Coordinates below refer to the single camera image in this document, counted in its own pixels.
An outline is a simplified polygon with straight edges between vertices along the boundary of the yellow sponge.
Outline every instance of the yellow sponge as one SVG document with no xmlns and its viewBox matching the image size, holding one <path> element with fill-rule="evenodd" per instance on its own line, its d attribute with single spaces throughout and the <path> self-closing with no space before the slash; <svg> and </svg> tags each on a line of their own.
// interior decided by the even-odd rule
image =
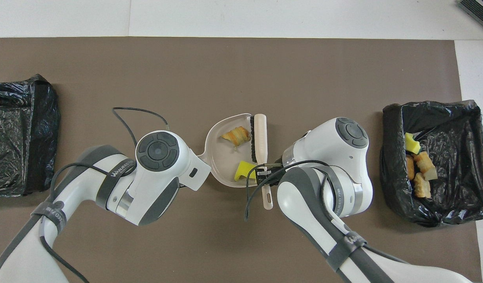
<svg viewBox="0 0 483 283">
<path fill-rule="evenodd" d="M 421 145 L 419 145 L 419 141 L 414 140 L 414 135 L 407 132 L 404 134 L 404 139 L 405 150 L 418 154 L 421 150 Z"/>
<path fill-rule="evenodd" d="M 241 176 L 247 177 L 247 174 L 249 173 L 252 168 L 256 167 L 255 164 L 248 163 L 245 161 L 240 161 L 240 164 L 238 164 L 238 169 L 236 169 L 236 173 L 234 174 L 234 180 L 238 181 Z M 252 171 L 250 174 L 250 179 L 255 179 L 256 178 L 256 171 Z"/>
</svg>

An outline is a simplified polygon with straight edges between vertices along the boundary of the black plastic bag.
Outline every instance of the black plastic bag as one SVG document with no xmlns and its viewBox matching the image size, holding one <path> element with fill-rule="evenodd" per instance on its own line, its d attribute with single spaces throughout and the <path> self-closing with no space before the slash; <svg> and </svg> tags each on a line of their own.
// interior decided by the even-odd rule
<svg viewBox="0 0 483 283">
<path fill-rule="evenodd" d="M 437 168 L 431 198 L 414 196 L 407 176 L 404 133 L 414 134 Z M 473 100 L 411 102 L 383 109 L 381 185 L 387 206 L 425 227 L 483 219 L 483 134 Z"/>
<path fill-rule="evenodd" d="M 59 124 L 58 97 L 44 77 L 0 83 L 0 197 L 49 188 Z"/>
</svg>

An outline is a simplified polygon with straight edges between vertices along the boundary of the trash bag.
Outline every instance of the trash bag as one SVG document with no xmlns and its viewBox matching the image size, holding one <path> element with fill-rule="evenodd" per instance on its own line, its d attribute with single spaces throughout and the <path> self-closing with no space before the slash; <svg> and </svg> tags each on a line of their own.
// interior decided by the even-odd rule
<svg viewBox="0 0 483 283">
<path fill-rule="evenodd" d="M 406 132 L 414 134 L 437 168 L 431 198 L 414 196 L 406 169 Z M 473 100 L 386 106 L 380 158 L 386 204 L 404 219 L 424 227 L 483 219 L 483 134 L 481 111 Z"/>
<path fill-rule="evenodd" d="M 49 188 L 59 124 L 58 97 L 44 77 L 0 83 L 0 197 Z"/>
</svg>

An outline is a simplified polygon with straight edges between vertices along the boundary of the velcro strap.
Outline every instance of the velcro strap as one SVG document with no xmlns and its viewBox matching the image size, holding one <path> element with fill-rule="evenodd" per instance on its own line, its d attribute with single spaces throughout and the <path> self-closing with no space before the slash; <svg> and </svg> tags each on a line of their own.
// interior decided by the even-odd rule
<svg viewBox="0 0 483 283">
<path fill-rule="evenodd" d="M 67 224 L 67 217 L 62 211 L 64 203 L 62 201 L 57 201 L 52 204 L 49 201 L 43 201 L 37 206 L 30 215 L 42 215 L 57 226 L 58 234 L 64 229 L 65 224 Z"/>
<path fill-rule="evenodd" d="M 100 185 L 97 192 L 97 197 L 95 199 L 96 204 L 104 209 L 107 209 L 107 200 L 109 199 L 112 190 L 116 187 L 119 179 L 127 172 L 130 168 L 135 166 L 135 161 L 127 158 L 119 162 L 111 171 L 107 173 L 104 181 Z"/>
<path fill-rule="evenodd" d="M 367 244 L 367 241 L 359 234 L 349 232 L 333 247 L 327 258 L 327 263 L 334 269 L 334 272 L 337 272 L 349 255 L 365 244 Z"/>
</svg>

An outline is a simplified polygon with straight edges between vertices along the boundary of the brown mat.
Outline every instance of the brown mat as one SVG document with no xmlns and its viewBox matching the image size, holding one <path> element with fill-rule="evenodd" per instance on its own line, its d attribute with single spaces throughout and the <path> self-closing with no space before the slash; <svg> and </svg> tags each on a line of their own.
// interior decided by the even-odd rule
<svg viewBox="0 0 483 283">
<path fill-rule="evenodd" d="M 425 229 L 385 205 L 379 181 L 382 108 L 391 103 L 461 100 L 453 41 L 246 38 L 0 39 L 0 82 L 39 73 L 60 96 L 55 168 L 87 147 L 111 144 L 133 156 L 111 107 L 156 111 L 196 154 L 206 134 L 239 113 L 268 116 L 269 160 L 304 132 L 337 116 L 370 136 L 371 207 L 344 221 L 369 243 L 416 265 L 481 281 L 474 223 Z M 163 129 L 124 113 L 137 136 Z M 46 193 L 0 199 L 0 253 Z M 260 197 L 243 221 L 245 191 L 212 176 L 181 189 L 157 222 L 136 227 L 84 203 L 55 249 L 92 282 L 340 282 L 278 207 Z M 69 280 L 77 282 L 66 272 Z"/>
</svg>

